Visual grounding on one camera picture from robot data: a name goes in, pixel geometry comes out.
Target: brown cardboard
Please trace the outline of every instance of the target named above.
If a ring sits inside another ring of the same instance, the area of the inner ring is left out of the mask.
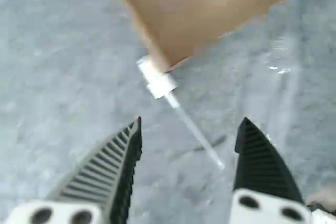
[[[280,0],[126,0],[163,71]]]

